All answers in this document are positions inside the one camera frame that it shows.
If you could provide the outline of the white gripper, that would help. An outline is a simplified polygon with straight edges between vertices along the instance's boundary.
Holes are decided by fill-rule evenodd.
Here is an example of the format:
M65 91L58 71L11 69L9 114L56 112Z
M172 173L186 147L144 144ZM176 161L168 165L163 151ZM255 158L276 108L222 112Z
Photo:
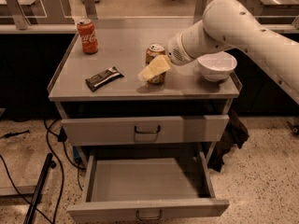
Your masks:
M166 45L167 55L175 65L184 65L194 60L192 56L193 43L184 34L173 36ZM166 55L156 56L138 74L140 81L164 82L165 73L171 69L171 62Z

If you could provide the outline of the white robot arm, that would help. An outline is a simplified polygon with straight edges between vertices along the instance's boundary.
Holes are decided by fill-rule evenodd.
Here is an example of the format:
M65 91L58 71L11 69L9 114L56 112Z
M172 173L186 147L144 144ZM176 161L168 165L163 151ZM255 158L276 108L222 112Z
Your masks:
M218 53L235 48L251 58L281 89L299 103L299 43L256 21L236 0L213 0L202 19L169 39L166 54L153 59L138 75L148 81L194 60L219 68Z

